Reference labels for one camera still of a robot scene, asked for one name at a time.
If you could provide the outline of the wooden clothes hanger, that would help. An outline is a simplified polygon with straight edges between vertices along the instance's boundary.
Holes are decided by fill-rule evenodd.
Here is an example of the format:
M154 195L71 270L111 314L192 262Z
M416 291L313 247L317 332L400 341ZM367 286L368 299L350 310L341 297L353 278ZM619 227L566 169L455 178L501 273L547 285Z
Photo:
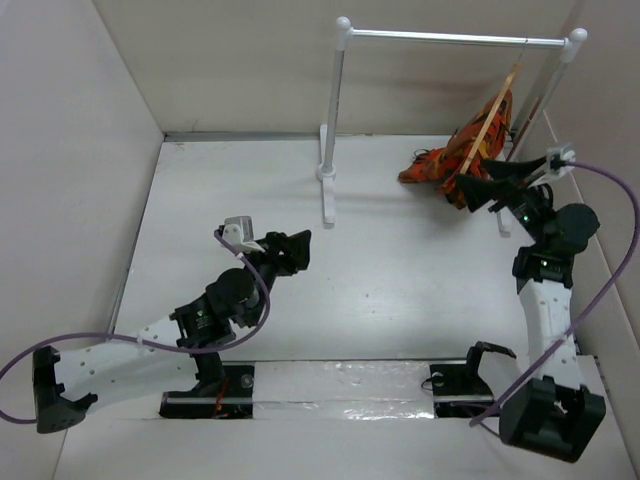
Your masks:
M511 88L512 83L514 82L514 80L515 80L515 78L516 78L516 76L517 76L517 74L518 74L518 72L520 70L521 59L522 59L522 56L524 55L524 52L525 52L525 50L526 50L526 48L528 46L528 43L529 43L529 40L525 39L524 45L522 46L521 52L520 52L516 62L512 66L512 68L511 68L509 74L507 75L502 87L500 88L498 94L496 95L496 98L495 98L495 100L494 100L494 102L493 102L493 104L491 106L491 109L489 110L489 112L487 114L487 117L486 117L481 129L479 130L478 135L476 136L476 139L475 139L474 143L472 144L472 147L471 147L468 155L466 156L464 162L461 165L461 168L460 168L460 171L459 171L459 173L461 175L465 175L467 173L467 171L468 171L468 169L469 169L469 167L470 167L470 165L471 165L471 163L472 163L472 161L473 161L473 159L474 159L474 157L475 157L475 155L476 155L481 143L483 142L483 140L484 140L484 138L486 136L486 133L487 133L492 121L493 121L493 118L495 117L495 115L496 115L496 113L497 113L497 111L498 111L498 109L499 109L499 107L501 105L502 100L504 99L507 91Z

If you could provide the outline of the orange camouflage trousers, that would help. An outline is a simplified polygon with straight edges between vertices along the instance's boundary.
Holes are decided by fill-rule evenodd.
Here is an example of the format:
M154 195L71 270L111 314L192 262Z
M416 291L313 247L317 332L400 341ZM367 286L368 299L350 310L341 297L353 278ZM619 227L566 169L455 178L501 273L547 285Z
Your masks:
M465 209L467 205L463 194L456 186L456 176L460 174L461 165L468 155L496 95L469 122L456 130L444 147L416 153L411 165L398 174L398 181L403 184L436 182L438 194L443 195L456 209ZM481 162L495 160L502 152L511 126L512 100L512 91L509 89L465 175L482 179L489 177L481 166Z

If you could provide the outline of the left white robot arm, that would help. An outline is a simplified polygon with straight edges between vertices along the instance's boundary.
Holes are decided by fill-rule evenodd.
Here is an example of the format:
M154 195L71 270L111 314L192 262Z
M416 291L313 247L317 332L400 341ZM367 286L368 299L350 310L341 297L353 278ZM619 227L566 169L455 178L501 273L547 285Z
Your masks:
M52 342L32 356L35 425L52 434L78 425L97 410L171 390L187 371L191 393L212 396L226 375L220 355L252 339L271 313L280 277L310 263L312 233L269 232L254 240L238 223L219 226L215 239L242 265L221 273L204 292L137 332L94 333L98 344L59 350Z

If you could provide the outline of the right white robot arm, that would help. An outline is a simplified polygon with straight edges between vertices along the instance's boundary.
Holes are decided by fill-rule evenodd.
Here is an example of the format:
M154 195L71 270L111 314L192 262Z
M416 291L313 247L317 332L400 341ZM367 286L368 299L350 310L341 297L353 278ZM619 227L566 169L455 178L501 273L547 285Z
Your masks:
M604 419L606 405L581 373L570 317L574 259L600 222L583 203L554 208L549 181L566 165L557 157L522 163L484 160L486 177L461 174L456 184L470 211L508 209L533 240L518 250L512 267L530 366L511 385L493 389L500 440L574 463Z

